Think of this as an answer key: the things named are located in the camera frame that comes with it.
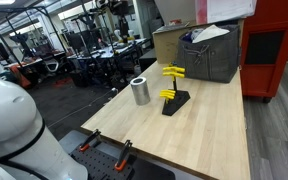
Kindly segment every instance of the office chair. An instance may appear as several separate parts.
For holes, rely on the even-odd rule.
[[[53,54],[47,53],[45,55],[40,56],[45,64],[45,67],[48,72],[50,73],[56,73],[60,64],[58,61],[54,59]]]

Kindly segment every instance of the silver cylinder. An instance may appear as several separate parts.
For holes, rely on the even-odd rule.
[[[131,81],[135,102],[137,105],[142,106],[150,102],[150,94],[148,92],[146,78],[137,77]]]

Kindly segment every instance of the yellow object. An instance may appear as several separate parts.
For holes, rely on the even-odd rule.
[[[180,78],[185,77],[184,74],[180,74],[180,73],[176,73],[176,72],[164,72],[163,76],[175,76],[175,77],[180,77]]]
[[[166,94],[160,94],[160,97],[164,97],[167,99],[174,99],[174,96],[166,95]]]
[[[173,66],[173,67],[165,67],[163,68],[163,71],[176,71],[176,72],[184,73],[185,69]]]
[[[172,93],[172,94],[175,94],[175,91],[174,90],[161,90],[161,92],[167,92],[167,93]]]
[[[134,37],[127,37],[128,41],[135,40]]]
[[[161,90],[160,97],[164,97],[166,99],[166,104],[167,104],[169,99],[174,99],[175,91],[173,91],[173,90]]]

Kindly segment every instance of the cardboard box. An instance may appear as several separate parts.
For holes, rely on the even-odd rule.
[[[159,64],[168,64],[176,60],[178,38],[192,29],[197,27],[205,28],[209,25],[196,25],[196,22],[191,22],[191,25],[176,30],[154,32],[154,46]]]

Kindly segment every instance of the white paper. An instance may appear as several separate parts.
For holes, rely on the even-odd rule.
[[[229,33],[230,31],[227,29],[218,28],[215,25],[212,25],[202,31],[194,40],[193,43],[198,43],[200,41],[204,41],[206,39],[211,39],[216,36],[221,36],[223,34]]]
[[[255,6],[256,0],[207,0],[207,22],[251,16]]]

